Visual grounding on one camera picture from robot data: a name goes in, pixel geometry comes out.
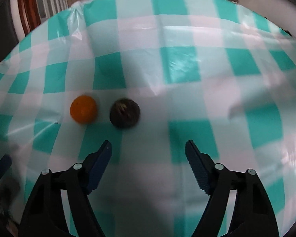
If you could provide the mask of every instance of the brown wooden frame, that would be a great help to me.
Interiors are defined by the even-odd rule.
[[[18,6],[24,34],[28,35],[41,24],[36,0],[18,0]]]

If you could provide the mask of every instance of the dark brown ball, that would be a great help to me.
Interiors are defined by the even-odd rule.
[[[117,128],[130,128],[137,124],[141,111],[136,102],[123,98],[113,103],[110,121]]]

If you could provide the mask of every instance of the checkered tablecloth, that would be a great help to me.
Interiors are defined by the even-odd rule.
[[[69,114],[81,94],[99,105],[88,126]],[[130,130],[109,121],[123,97],[141,108]],[[21,204],[43,169],[66,170],[109,140],[90,195],[106,236],[190,237],[208,196],[185,158],[189,139],[231,170],[257,171],[283,236],[296,220],[296,40],[226,0],[88,0],[0,63],[0,157],[13,158]]]

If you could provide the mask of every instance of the plastic tablecloth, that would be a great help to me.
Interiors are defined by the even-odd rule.
[[[93,124],[70,117],[81,94],[98,103]],[[118,130],[109,110],[124,97],[141,119]],[[296,220],[296,40],[227,0],[87,0],[0,63],[0,157],[12,156],[21,183],[17,218],[43,169],[66,170],[109,140],[113,157],[89,196],[106,236],[191,236],[208,196],[185,157],[189,139],[231,170],[257,171],[283,236]],[[64,209],[77,235],[65,193]]]

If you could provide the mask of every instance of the orange ball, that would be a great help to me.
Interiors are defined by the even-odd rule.
[[[95,100],[87,95],[77,97],[70,106],[70,115],[80,124],[90,124],[97,116]]]

